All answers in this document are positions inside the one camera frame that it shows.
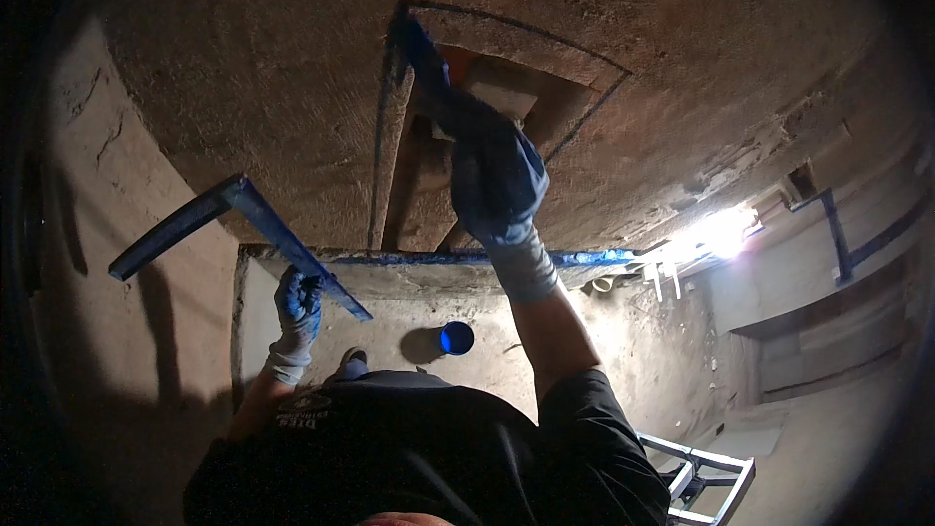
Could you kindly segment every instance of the printed logo on shirt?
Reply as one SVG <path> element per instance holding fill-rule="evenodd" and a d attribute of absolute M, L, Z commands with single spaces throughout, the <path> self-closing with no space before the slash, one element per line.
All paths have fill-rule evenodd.
<path fill-rule="evenodd" d="M 314 430 L 319 420 L 328 416 L 331 399 L 317 393 L 318 387 L 304 392 L 280 406 L 277 424 L 288 429 Z"/>

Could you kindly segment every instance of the black t-shirt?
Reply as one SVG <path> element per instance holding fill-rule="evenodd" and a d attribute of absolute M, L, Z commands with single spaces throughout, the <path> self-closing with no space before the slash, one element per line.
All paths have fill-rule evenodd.
<path fill-rule="evenodd" d="M 662 524 L 669 491 L 602 372 L 562 380 L 539 426 L 486 392 L 373 372 L 299 392 L 257 436 L 215 441 L 191 524 L 352 526 L 378 512 L 462 524 Z"/>

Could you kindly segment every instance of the shoe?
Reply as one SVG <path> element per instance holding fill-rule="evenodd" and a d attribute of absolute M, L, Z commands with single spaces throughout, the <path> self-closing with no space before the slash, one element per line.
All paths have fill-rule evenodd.
<path fill-rule="evenodd" d="M 342 370 L 344 366 L 347 365 L 352 359 L 359 359 L 363 363 L 367 363 L 367 352 L 364 351 L 364 348 L 360 345 L 355 345 L 351 349 L 344 352 L 344 355 L 341 356 L 341 363 L 337 365 L 339 370 Z"/>

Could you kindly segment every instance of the blue steel bracket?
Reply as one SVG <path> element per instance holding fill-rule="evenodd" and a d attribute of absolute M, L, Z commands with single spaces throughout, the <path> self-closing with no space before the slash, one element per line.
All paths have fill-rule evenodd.
<path fill-rule="evenodd" d="M 324 291 L 359 321 L 373 316 L 319 263 L 263 199 L 246 175 L 218 183 L 143 234 L 111 263 L 111 276 L 124 281 L 212 219 L 238 209 L 283 256 L 308 276 L 321 276 Z"/>

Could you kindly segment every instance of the worker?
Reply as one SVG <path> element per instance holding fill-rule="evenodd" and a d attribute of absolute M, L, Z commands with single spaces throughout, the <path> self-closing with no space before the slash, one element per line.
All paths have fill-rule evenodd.
<path fill-rule="evenodd" d="M 437 376 L 370 372 L 360 348 L 297 391 L 321 327 L 321 280 L 290 267 L 274 297 L 282 336 L 185 490 L 189 523 L 665 523 L 669 491 L 533 226 L 542 159 L 485 103 L 442 92 L 423 105 L 455 140 L 451 202 L 509 299 L 539 424 Z"/>

